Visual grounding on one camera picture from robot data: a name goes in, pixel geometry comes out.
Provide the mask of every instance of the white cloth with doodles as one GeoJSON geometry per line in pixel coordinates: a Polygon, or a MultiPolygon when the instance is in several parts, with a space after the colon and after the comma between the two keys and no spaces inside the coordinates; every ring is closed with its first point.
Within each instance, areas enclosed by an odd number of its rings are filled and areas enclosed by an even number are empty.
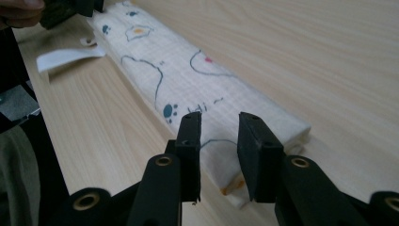
{"type": "Polygon", "coordinates": [[[95,13],[88,22],[97,41],[174,134],[183,115],[202,113],[201,169],[235,206],[249,200],[236,150],[240,112],[262,118],[286,153],[298,153],[307,141],[309,124],[212,61],[143,9],[121,2],[105,13],[95,13]]]}

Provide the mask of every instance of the blue dot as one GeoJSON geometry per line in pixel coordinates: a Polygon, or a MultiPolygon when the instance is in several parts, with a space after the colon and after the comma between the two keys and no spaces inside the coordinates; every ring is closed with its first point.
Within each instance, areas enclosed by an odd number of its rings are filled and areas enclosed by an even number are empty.
{"type": "Polygon", "coordinates": [[[109,29],[109,26],[108,25],[104,25],[103,26],[103,33],[107,34],[108,33],[108,29],[109,29]]]}
{"type": "Polygon", "coordinates": [[[166,105],[164,108],[164,117],[169,118],[170,116],[172,116],[172,111],[173,111],[172,105],[166,105]]]}

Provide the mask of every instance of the wooden table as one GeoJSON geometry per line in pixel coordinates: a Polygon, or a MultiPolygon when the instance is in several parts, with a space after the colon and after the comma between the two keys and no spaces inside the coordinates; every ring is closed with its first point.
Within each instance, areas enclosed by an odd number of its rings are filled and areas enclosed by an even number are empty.
{"type": "MultiPolygon", "coordinates": [[[[395,1],[140,0],[219,64],[312,125],[307,157],[362,201],[399,191],[399,5],[395,1]]],[[[36,57],[92,37],[81,16],[14,30],[68,189],[116,194],[173,137],[109,57],[40,77],[36,57]]],[[[184,225],[276,225],[272,204],[233,208],[202,176],[184,225]]]]}

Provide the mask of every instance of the gray fabric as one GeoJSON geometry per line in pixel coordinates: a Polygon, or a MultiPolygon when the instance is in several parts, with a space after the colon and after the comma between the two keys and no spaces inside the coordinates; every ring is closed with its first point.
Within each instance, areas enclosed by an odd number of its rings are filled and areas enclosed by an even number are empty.
{"type": "Polygon", "coordinates": [[[39,208],[35,153],[23,129],[15,126],[0,134],[0,225],[38,225],[39,208]]]}

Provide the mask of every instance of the cartoon drawing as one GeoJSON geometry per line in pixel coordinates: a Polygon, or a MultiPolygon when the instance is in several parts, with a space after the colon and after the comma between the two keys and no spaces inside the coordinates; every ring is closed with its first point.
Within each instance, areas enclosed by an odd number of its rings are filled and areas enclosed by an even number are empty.
{"type": "Polygon", "coordinates": [[[123,56],[120,63],[125,65],[126,68],[131,69],[131,71],[128,72],[130,79],[133,79],[140,89],[144,90],[145,94],[148,95],[151,100],[154,100],[156,109],[158,90],[164,79],[164,73],[161,69],[147,60],[136,59],[132,56],[123,56]]]}
{"type": "Polygon", "coordinates": [[[152,28],[145,25],[133,25],[125,32],[128,41],[141,39],[147,37],[153,31],[152,28]]]}
{"type": "Polygon", "coordinates": [[[196,52],[190,59],[190,66],[196,72],[211,76],[233,76],[231,72],[215,64],[201,50],[196,52]]]}

